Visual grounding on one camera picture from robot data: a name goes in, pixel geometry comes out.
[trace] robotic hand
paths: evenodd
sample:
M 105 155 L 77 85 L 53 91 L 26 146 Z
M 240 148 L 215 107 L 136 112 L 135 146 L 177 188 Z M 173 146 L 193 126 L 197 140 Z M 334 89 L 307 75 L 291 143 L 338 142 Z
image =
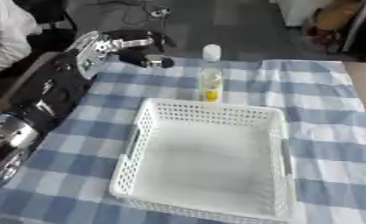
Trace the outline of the robotic hand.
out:
M 111 54 L 141 67 L 171 67 L 171 59 L 144 53 L 149 46 L 163 53 L 164 45 L 176 46 L 169 37 L 155 31 L 92 31 L 44 64 L 0 115 L 0 187 L 17 173 L 46 135 L 70 115 Z

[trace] floor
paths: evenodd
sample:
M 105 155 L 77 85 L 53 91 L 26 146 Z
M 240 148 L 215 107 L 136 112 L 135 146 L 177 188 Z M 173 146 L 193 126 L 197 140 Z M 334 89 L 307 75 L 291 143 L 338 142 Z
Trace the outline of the floor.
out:
M 138 7 L 127 11 L 128 7 L 119 3 L 96 4 L 110 0 L 69 1 L 69 12 L 80 33 L 128 26 L 122 21 L 124 13 L 129 22 L 144 18 Z M 213 43 L 222 47 L 224 60 L 348 60 L 309 50 L 299 30 L 285 28 L 277 5 L 268 0 L 151 0 L 148 9 L 160 5 L 172 10 L 165 33 L 179 47 L 167 51 L 171 56 L 200 58 L 202 47 Z M 160 23 L 136 26 L 159 29 Z

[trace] bottle cap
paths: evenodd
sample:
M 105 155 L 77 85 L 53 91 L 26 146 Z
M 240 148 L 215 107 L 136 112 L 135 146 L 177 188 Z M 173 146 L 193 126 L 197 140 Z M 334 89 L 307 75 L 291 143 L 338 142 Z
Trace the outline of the bottle cap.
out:
M 202 57 L 209 62 L 219 61 L 222 57 L 222 48 L 219 45 L 206 45 Z

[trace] blue and white tablecloth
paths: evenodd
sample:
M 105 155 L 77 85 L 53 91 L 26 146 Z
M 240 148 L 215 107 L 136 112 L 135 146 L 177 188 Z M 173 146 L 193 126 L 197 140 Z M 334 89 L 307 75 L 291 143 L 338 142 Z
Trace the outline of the blue and white tablecloth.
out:
M 168 70 L 111 61 L 81 105 L 0 190 L 0 223 L 217 223 L 117 205 L 109 179 L 145 98 L 195 99 L 201 61 Z M 341 62 L 222 62 L 224 102 L 283 109 L 296 223 L 366 223 L 366 113 Z

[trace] white plastic basket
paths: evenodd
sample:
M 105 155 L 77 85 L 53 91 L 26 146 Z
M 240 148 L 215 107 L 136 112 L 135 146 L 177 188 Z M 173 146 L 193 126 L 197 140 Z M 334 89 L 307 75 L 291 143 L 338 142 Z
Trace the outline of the white plastic basket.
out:
M 288 223 L 296 197 L 286 139 L 276 108 L 148 99 L 109 190 L 138 209 Z

